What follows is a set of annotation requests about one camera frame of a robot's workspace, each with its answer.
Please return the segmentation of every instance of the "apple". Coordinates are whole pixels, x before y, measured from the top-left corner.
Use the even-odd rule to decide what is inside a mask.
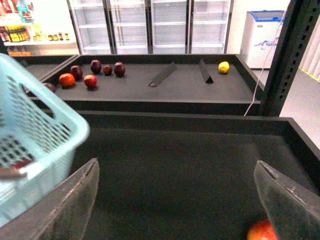
[[[56,87],[52,83],[45,82],[43,83],[44,86],[46,86],[48,89],[50,89],[51,92],[56,92]]]
[[[91,65],[90,65],[90,69],[94,74],[98,74],[101,71],[101,62],[99,60],[92,60],[91,61]]]
[[[87,75],[84,77],[83,81],[89,89],[93,89],[97,86],[97,77],[95,75]]]
[[[83,72],[80,66],[78,65],[72,66],[70,69],[70,73],[74,76],[75,80],[82,79]]]
[[[103,72],[106,76],[109,76],[112,74],[112,66],[111,65],[105,65],[103,68]]]
[[[122,62],[116,62],[113,71],[117,77],[122,77],[123,75],[125,75],[126,68]]]
[[[263,220],[254,224],[248,232],[247,240],[278,240],[270,221]]]

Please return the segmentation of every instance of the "lemon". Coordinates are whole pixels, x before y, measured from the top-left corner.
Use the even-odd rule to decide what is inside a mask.
[[[221,74],[227,74],[229,71],[229,63],[227,61],[223,61],[219,64],[219,73]]]

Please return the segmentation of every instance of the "white cable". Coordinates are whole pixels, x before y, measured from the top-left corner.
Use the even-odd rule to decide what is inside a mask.
[[[267,56],[266,56],[266,58],[265,58],[265,60],[264,60],[263,67],[262,67],[262,69],[261,69],[261,72],[260,72],[260,75],[259,75],[259,77],[258,77],[258,80],[256,81],[255,89],[254,89],[254,92],[253,92],[252,102],[251,102],[251,104],[249,105],[248,109],[246,110],[244,116],[246,116],[246,115],[248,114],[250,108],[252,107],[252,105],[253,105],[254,102],[255,102],[256,93],[257,93],[257,89],[258,89],[258,85],[259,85],[259,81],[260,81],[261,75],[262,75],[262,73],[263,73],[264,70],[265,70],[265,65],[266,65],[268,56],[269,56],[269,54],[271,53],[271,50],[272,50],[272,48],[273,48],[274,45],[275,45],[275,41],[276,41],[276,38],[277,38],[278,31],[279,31],[279,29],[280,29],[280,26],[283,24],[283,20],[284,20],[284,18],[285,18],[286,13],[287,13],[287,9],[284,11],[284,13],[283,13],[283,15],[282,15],[282,18],[281,18],[281,21],[280,21],[280,24],[279,24],[279,27],[278,27],[278,29],[277,29],[276,32],[275,32],[272,45],[271,45],[270,50],[269,50],[269,52],[268,52],[268,54],[267,54]]]

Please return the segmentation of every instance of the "glass door refrigerator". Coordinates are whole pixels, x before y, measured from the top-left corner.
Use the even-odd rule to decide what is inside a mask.
[[[144,0],[68,0],[81,54],[148,54]]]
[[[108,10],[103,0],[68,0],[79,51],[84,55],[111,54]]]
[[[231,0],[191,0],[191,54],[223,54]]]
[[[188,53],[189,0],[151,0],[154,54]]]
[[[115,54],[148,54],[144,0],[106,0]]]

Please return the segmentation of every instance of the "light blue basket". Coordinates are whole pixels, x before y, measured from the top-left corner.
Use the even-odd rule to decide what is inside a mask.
[[[53,112],[26,95],[28,88]],[[0,168],[28,159],[27,177],[0,180],[0,227],[33,206],[68,177],[88,123],[11,57],[0,53]]]

